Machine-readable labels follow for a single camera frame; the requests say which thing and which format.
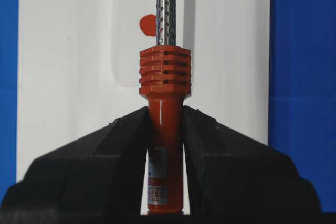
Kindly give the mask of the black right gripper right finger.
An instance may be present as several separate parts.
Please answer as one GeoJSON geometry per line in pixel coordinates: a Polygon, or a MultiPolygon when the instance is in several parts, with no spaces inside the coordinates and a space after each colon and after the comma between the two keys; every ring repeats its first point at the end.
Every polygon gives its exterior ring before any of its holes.
{"type": "Polygon", "coordinates": [[[189,106],[183,108],[182,132],[193,218],[216,223],[321,212],[314,186],[288,155],[189,106]]]}

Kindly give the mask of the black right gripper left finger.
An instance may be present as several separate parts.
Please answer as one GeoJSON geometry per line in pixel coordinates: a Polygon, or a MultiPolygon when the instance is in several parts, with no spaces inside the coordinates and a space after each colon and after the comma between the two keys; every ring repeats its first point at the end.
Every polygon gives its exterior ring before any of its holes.
{"type": "Polygon", "coordinates": [[[35,159],[7,191],[1,223],[118,223],[138,216],[151,133],[144,107],[35,159]]]}

